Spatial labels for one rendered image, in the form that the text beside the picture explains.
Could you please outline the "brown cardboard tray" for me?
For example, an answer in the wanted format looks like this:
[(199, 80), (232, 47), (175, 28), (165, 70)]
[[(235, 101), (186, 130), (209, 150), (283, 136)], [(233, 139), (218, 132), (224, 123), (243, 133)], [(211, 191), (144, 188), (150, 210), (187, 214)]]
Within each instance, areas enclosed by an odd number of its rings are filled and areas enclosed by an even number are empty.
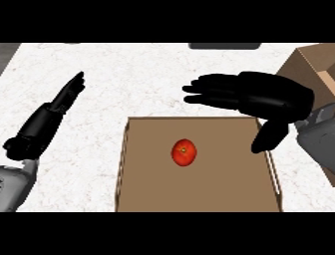
[[(257, 132), (255, 118), (128, 119), (116, 210), (279, 212), (272, 156), (249, 149)], [(183, 138), (196, 148), (189, 166), (170, 156)]]

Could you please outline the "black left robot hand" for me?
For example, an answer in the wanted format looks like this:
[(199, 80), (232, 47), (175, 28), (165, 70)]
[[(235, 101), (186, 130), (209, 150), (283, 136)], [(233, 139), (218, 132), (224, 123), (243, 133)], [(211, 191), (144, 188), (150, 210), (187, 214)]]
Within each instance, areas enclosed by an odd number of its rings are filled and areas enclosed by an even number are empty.
[(5, 155), (13, 160), (38, 159), (53, 140), (63, 116), (84, 90), (84, 73), (67, 82), (54, 100), (31, 114), (14, 137), (4, 142)]

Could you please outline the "red tomato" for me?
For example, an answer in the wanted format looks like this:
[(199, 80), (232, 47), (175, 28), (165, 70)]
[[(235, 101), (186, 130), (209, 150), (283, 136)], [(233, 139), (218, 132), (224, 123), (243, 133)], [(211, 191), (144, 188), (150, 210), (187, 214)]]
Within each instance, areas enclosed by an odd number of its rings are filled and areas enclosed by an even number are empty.
[(183, 138), (175, 142), (170, 156), (178, 166), (189, 166), (192, 164), (196, 157), (196, 148), (189, 139)]

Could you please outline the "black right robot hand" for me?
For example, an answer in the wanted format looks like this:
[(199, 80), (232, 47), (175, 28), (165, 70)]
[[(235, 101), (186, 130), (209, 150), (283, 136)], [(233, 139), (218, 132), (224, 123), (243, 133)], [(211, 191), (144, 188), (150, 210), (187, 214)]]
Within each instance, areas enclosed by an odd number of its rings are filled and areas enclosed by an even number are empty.
[(288, 135), (288, 125), (304, 121), (314, 102), (313, 91), (277, 75), (240, 72), (199, 76), (181, 90), (189, 104), (236, 110), (266, 120), (251, 144), (251, 152), (273, 150)]

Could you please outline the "dark grey flat appliance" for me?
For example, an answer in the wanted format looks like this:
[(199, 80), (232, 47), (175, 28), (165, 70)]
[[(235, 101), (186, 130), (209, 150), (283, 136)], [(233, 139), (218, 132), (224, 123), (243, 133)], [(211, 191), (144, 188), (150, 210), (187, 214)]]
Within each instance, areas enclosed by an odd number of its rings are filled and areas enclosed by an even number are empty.
[(261, 43), (187, 43), (195, 50), (255, 50)]

